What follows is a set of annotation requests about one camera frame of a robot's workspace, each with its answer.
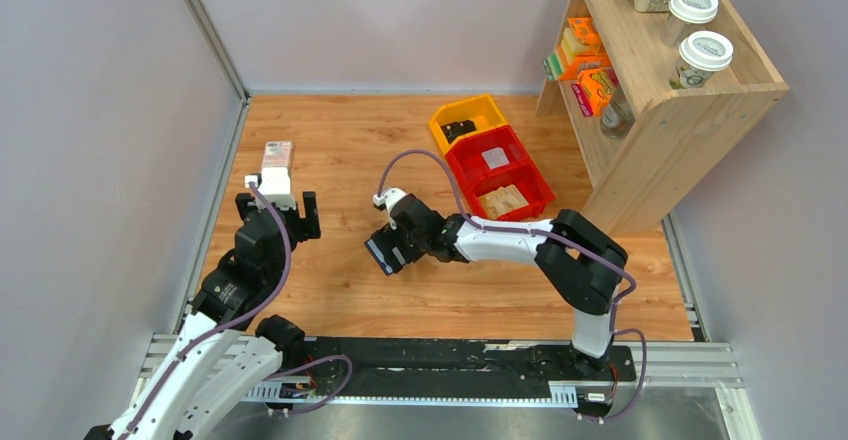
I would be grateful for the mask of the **navy blue card holder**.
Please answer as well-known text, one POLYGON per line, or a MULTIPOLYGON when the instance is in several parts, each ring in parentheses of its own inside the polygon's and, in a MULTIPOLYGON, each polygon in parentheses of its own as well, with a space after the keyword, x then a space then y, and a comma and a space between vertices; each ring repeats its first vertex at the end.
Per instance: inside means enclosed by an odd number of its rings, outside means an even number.
POLYGON ((365 247, 386 276, 399 273, 413 262, 413 251, 392 235, 376 232, 365 242, 365 247))

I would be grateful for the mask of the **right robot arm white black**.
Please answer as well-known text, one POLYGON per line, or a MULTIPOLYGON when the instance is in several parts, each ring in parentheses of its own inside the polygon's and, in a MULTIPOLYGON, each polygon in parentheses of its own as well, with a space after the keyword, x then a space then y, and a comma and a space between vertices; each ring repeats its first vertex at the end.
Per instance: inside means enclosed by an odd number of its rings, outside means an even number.
POLYGON ((607 354, 628 255, 578 212, 565 209, 553 219, 533 222, 465 213, 443 216, 400 189, 375 197, 374 204, 388 221, 365 247, 385 275, 397 274, 423 256, 444 263, 534 266, 574 311, 573 348, 593 359, 607 354))

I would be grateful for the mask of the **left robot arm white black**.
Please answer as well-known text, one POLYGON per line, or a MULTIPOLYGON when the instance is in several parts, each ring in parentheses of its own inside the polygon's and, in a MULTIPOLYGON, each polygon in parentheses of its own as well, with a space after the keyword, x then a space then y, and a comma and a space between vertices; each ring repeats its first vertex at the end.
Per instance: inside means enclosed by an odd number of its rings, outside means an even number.
POLYGON ((293 250, 321 235, 313 191, 292 208, 257 190, 240 193, 234 246, 206 276, 177 339, 139 396, 89 439, 204 439, 241 399, 304 358, 305 333, 278 315, 263 319, 225 366, 219 363, 282 290, 293 250))

